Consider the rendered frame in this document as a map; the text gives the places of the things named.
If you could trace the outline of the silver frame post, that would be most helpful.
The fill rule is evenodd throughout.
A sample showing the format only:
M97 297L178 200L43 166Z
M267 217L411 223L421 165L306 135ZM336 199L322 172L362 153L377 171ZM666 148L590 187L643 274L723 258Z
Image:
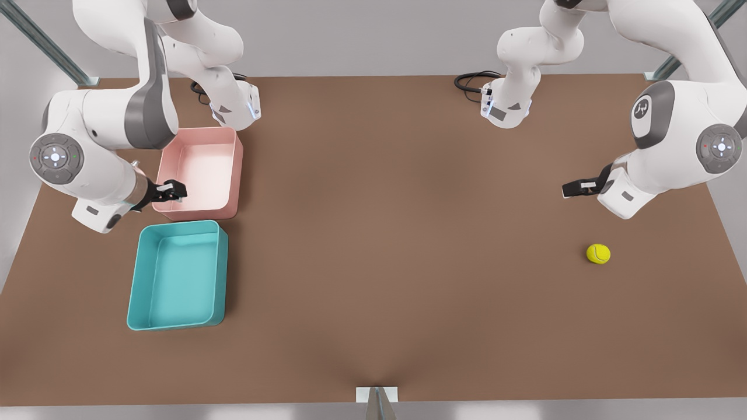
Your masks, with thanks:
M722 37L693 0L648 0L641 43L680 61L694 82L739 82L747 86Z
M357 403L366 403L365 420L397 420L392 402L399 401L398 387L357 387Z
M96 87L98 77L91 77L59 48L30 16L26 14L13 0L0 0L0 14L5 16L38 50L50 59L53 64L64 72L78 87Z

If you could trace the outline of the teal rectangular tray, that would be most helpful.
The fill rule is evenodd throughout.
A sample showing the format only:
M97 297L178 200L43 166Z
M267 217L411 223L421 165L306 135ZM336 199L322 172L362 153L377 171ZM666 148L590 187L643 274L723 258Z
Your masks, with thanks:
M145 227L134 261L127 326L213 327L226 313L229 239L215 220Z

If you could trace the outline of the pink rectangular tray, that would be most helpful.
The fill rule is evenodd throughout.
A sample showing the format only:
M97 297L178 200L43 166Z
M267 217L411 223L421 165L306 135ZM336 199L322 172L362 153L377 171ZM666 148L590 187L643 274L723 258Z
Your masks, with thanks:
M223 220L236 216L243 163L243 144L229 127L179 128L163 149L157 182L183 183L182 201L154 202L172 221Z

